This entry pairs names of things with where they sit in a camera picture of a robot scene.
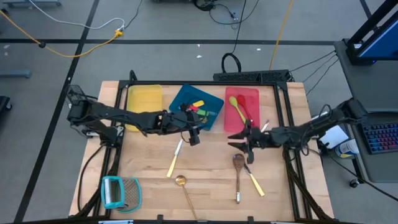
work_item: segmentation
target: blue monitor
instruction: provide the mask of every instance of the blue monitor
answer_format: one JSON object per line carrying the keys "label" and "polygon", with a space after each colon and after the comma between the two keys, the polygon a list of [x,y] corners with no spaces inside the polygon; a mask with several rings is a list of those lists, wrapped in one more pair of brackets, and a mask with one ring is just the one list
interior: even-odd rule
{"label": "blue monitor", "polygon": [[398,60],[398,19],[389,21],[369,38],[359,50],[359,58],[372,60]]}

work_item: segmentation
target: gold spoon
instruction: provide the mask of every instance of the gold spoon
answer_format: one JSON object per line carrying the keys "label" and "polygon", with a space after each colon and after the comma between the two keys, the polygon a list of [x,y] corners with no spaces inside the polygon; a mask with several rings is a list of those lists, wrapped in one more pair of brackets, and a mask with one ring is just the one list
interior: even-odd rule
{"label": "gold spoon", "polygon": [[230,96],[229,97],[229,103],[230,103],[231,106],[236,108],[236,110],[238,111],[238,113],[239,113],[239,115],[240,115],[240,117],[241,117],[241,119],[243,121],[243,124],[244,124],[246,122],[246,118],[243,116],[241,110],[239,110],[238,101],[235,98],[235,96]]}
{"label": "gold spoon", "polygon": [[235,154],[234,157],[232,158],[232,162],[234,164],[234,167],[236,169],[236,203],[241,202],[241,190],[240,190],[240,185],[241,185],[241,179],[240,179],[240,173],[241,169],[244,166],[244,156],[242,154]]}
{"label": "gold spoon", "polygon": [[189,199],[188,192],[187,192],[187,190],[185,190],[185,184],[187,183],[187,178],[185,178],[183,175],[178,175],[178,176],[175,178],[175,182],[177,183],[178,186],[181,186],[182,189],[184,189],[184,193],[185,193],[185,196],[186,196],[186,198],[187,198],[187,200],[188,200],[189,206],[191,207],[193,216],[195,217],[196,220],[198,220],[198,217],[197,217],[197,215],[196,215],[196,213],[195,213],[195,210],[193,209],[192,202],[191,202],[191,200]]}

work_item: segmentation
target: red tray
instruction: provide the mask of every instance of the red tray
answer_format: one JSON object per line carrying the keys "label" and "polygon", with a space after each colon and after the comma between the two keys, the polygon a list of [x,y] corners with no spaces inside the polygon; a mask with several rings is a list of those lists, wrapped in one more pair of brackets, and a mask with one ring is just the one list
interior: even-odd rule
{"label": "red tray", "polygon": [[[235,107],[229,103],[229,97],[243,95],[246,101],[246,107],[253,119],[253,126],[260,126],[260,101],[259,90],[256,88],[240,88],[240,87],[227,87],[225,89],[225,116],[224,116],[224,131],[229,133],[238,133],[243,130],[243,122],[239,117]],[[248,118],[243,106],[238,104],[239,109],[245,118]]]}

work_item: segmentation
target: blue keyboard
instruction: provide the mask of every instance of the blue keyboard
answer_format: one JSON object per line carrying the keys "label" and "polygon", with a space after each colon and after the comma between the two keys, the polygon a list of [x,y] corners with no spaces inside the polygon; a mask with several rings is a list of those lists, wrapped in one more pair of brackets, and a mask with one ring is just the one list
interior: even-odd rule
{"label": "blue keyboard", "polygon": [[362,126],[370,154],[398,151],[398,123]]}

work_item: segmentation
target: yellow cable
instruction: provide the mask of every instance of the yellow cable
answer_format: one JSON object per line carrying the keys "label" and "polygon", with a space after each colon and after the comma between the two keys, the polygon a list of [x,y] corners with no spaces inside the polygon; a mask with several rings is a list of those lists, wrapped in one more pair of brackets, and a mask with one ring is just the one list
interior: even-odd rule
{"label": "yellow cable", "polygon": [[[26,31],[24,31],[22,28],[20,28],[20,27],[19,27],[14,21],[12,21],[4,12],[0,11],[0,13],[1,13],[12,25],[14,25],[16,28],[18,28],[18,29],[19,29],[22,33],[24,33],[27,37],[29,37],[29,39],[33,40],[36,44],[39,44],[39,45],[41,44],[40,41],[36,40],[36,39],[33,38],[31,35],[29,35]],[[97,46],[93,47],[92,49],[89,49],[87,52],[82,53],[82,54],[80,54],[80,55],[64,55],[64,54],[61,54],[61,53],[57,52],[57,51],[54,50],[54,49],[51,49],[50,47],[45,47],[45,48],[46,48],[47,50],[49,50],[49,51],[51,51],[51,52],[53,52],[53,53],[59,55],[59,56],[66,57],[66,58],[75,58],[75,57],[84,56],[84,55],[86,55],[86,54],[92,52],[94,49],[96,49],[96,48],[98,48],[98,47],[101,47],[101,46],[104,46],[104,45],[106,45],[106,44],[112,42],[114,39],[116,39],[116,38],[118,38],[118,37],[120,37],[120,36],[123,36],[123,33],[122,33],[120,30],[116,30],[114,36],[113,36],[110,40],[108,40],[108,41],[106,41],[106,42],[104,42],[104,43],[102,43],[102,44],[98,44]]]}
{"label": "yellow cable", "polygon": [[272,53],[271,63],[269,64],[269,70],[271,70],[271,68],[272,68],[272,63],[274,62],[274,57],[275,57],[275,54],[276,54],[276,49],[278,48],[279,40],[280,40],[280,38],[282,37],[282,33],[283,33],[283,31],[284,31],[284,27],[285,27],[287,18],[288,18],[289,13],[290,13],[290,8],[292,8],[292,4],[293,4],[293,0],[290,0],[289,6],[288,6],[287,11],[286,11],[285,19],[284,19],[284,21],[283,21],[283,23],[282,23],[282,27],[280,28],[279,35],[278,35],[278,39],[276,40],[274,52]]}

